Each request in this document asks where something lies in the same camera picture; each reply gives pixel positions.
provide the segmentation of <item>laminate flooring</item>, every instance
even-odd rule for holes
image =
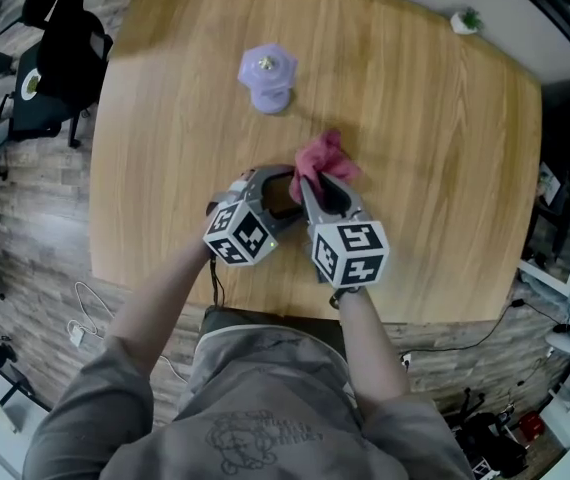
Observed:
[[[0,22],[20,2],[3,1]],[[128,3],[85,0],[85,7],[97,14],[115,37]],[[0,51],[18,58],[40,35],[38,30],[16,25],[0,36]],[[13,90],[14,82],[13,77],[0,80],[0,99]],[[19,356],[16,367],[50,405],[79,368],[100,350],[100,340],[93,336],[86,335],[80,348],[68,339],[69,320],[90,326],[79,309],[74,283],[88,283],[113,311],[118,311],[129,295],[127,290],[91,275],[88,202],[96,107],[90,114],[79,123],[81,147],[77,150],[67,147],[68,128],[64,125],[56,138],[11,143],[1,154],[9,177],[7,181],[0,179],[0,290],[7,297],[0,301],[0,336],[12,337]],[[100,332],[104,332],[109,316],[87,292],[81,291],[81,297]],[[559,308],[516,279],[505,305],[513,298],[524,298],[554,318],[565,319]],[[166,355],[185,376],[190,373],[203,312],[204,308],[188,306],[166,347]],[[494,325],[389,324],[386,330],[398,347],[406,350],[474,344]],[[556,354],[545,359],[548,346],[543,337],[553,325],[527,307],[509,309],[493,335],[477,347],[413,353],[409,369],[413,388],[431,396],[444,412],[458,408],[468,386],[486,393],[489,410],[500,410],[509,400],[516,404],[517,416],[536,409],[568,365],[566,358]],[[525,379],[523,386],[516,386]],[[151,383],[155,423],[167,423],[176,415],[175,401],[183,385],[164,363],[157,365]]]

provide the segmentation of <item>purple object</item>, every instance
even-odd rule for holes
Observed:
[[[266,44],[243,54],[238,80],[249,87],[257,110],[275,114],[289,104],[297,64],[279,45]]]

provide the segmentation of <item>wooden table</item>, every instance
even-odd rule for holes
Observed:
[[[299,59],[295,99],[261,115],[236,80],[243,51]],[[133,0],[94,136],[94,275],[136,286],[244,169],[292,163],[337,127],[354,186],[392,247],[371,289],[384,321],[495,319],[537,179],[538,83],[478,37],[404,0]],[[220,268],[227,305],[336,318],[304,226],[256,267]],[[210,304],[209,272],[190,301]]]

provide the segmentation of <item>gray shirt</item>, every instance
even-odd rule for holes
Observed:
[[[193,372],[178,417],[152,431],[149,379],[107,342],[43,421],[24,479],[473,478],[433,402],[396,398],[363,420],[345,361],[309,335],[215,331]]]

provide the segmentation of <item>small potted plant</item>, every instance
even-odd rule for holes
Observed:
[[[468,7],[463,11],[458,11],[450,20],[452,29],[457,34],[475,34],[483,30],[483,21],[476,9]]]

